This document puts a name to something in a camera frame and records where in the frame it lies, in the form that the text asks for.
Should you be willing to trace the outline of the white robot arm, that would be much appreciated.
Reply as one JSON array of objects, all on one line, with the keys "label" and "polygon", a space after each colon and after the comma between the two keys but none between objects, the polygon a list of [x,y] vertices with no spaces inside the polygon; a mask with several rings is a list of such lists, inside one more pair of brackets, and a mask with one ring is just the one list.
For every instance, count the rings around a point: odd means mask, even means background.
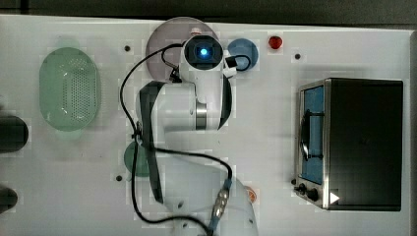
[{"label": "white robot arm", "polygon": [[145,150],[149,183],[164,205],[174,236],[258,236],[254,209],[244,185],[225,161],[168,145],[170,133],[208,134],[231,113],[229,78],[235,62],[206,34],[180,43],[174,75],[179,81],[151,81],[137,95],[142,127],[137,144]]}]

